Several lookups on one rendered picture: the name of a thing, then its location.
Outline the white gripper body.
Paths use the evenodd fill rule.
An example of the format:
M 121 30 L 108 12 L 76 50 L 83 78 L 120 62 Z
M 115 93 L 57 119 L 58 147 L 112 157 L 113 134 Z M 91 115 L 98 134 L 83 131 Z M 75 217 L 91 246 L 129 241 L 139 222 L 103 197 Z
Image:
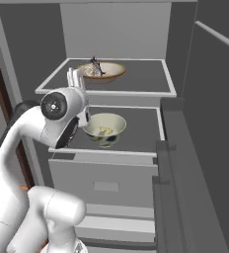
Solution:
M 67 71 L 67 82 L 69 87 L 85 90 L 84 76 L 80 69 L 70 67 Z

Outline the tan shallow bowl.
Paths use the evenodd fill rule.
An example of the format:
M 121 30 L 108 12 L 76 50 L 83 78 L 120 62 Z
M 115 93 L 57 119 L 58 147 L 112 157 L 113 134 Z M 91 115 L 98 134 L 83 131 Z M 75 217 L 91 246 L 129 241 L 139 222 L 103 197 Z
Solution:
M 125 66 L 115 62 L 101 61 L 100 66 L 103 75 L 94 69 L 92 63 L 79 64 L 78 68 L 83 71 L 87 83 L 111 83 L 125 72 Z

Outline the grey fridge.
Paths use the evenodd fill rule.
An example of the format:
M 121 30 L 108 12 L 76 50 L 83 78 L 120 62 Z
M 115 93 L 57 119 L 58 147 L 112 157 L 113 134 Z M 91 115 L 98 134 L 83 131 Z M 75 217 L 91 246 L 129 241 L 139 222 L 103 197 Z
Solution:
M 164 59 L 177 96 L 184 80 L 196 0 L 0 0 L 0 64 L 12 103 L 37 100 L 35 89 L 67 58 Z M 163 98 L 88 94 L 91 107 L 159 108 Z M 155 156 L 56 153 L 23 140 L 34 182 L 54 188 L 49 160 L 158 166 Z M 153 251 L 152 208 L 87 204 L 76 231 L 90 247 Z

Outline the cream bowl with blue marks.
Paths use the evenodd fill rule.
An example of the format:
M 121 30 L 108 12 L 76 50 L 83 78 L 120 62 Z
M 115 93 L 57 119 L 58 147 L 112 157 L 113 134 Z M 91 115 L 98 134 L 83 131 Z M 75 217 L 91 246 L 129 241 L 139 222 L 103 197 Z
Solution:
M 121 138 L 126 129 L 126 120 L 117 114 L 100 113 L 91 116 L 84 132 L 101 147 L 111 147 Z

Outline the grey fridge shelf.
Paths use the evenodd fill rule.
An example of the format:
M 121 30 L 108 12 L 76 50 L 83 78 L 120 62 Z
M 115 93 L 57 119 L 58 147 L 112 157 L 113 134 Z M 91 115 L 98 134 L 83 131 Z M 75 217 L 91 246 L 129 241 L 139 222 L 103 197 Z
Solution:
M 126 120 L 126 128 L 117 143 L 110 147 L 101 147 L 79 128 L 68 147 L 50 148 L 48 151 L 155 156 L 156 142 L 165 139 L 159 108 L 91 107 L 90 113 L 91 116 L 99 113 L 117 114 Z
M 111 95 L 118 92 L 123 95 L 149 97 L 177 96 L 164 59 L 102 58 L 102 61 L 119 63 L 125 67 L 125 72 L 112 81 L 85 80 L 86 90 L 90 95 Z M 88 62 L 88 58 L 67 58 L 35 89 L 35 93 L 45 94 L 49 90 L 66 87 L 68 68 Z

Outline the pale grey fridge drawer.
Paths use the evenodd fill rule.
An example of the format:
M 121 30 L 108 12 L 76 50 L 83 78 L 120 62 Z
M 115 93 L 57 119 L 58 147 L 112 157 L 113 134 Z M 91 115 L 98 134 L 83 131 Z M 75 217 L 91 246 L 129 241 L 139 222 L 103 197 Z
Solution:
M 152 177 L 156 166 L 80 163 L 49 160 L 54 188 L 88 204 L 153 207 Z

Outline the grey fridge door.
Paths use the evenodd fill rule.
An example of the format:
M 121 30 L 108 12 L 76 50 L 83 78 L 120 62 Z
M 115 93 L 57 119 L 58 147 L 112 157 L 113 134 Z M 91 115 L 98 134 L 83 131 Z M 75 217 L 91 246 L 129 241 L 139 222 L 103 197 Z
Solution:
M 229 253 L 229 38 L 194 24 L 183 95 L 161 103 L 170 253 Z

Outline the dark grey fish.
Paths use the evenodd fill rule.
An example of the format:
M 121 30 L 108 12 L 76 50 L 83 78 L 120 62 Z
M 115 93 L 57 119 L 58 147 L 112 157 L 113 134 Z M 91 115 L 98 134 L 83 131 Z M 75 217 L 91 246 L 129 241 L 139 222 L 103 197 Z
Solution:
M 100 62 L 97 61 L 96 57 L 93 56 L 90 59 L 90 62 L 93 64 L 93 66 L 100 72 L 101 76 L 103 76 L 104 74 L 106 74 L 106 72 L 104 72 L 101 68 Z

